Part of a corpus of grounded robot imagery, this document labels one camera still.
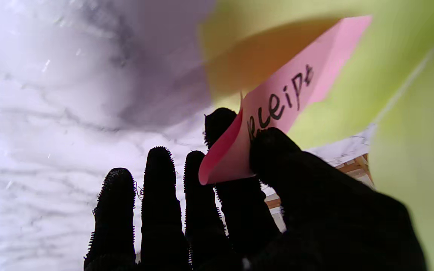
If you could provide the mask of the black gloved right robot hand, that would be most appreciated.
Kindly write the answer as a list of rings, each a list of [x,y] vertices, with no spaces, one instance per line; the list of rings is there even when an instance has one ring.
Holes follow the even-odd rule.
[[[302,151],[277,128],[257,133],[255,177],[201,185],[187,154],[185,222],[170,151],[147,156],[136,262],[136,187],[109,171],[93,211],[85,271],[427,271],[406,207]]]

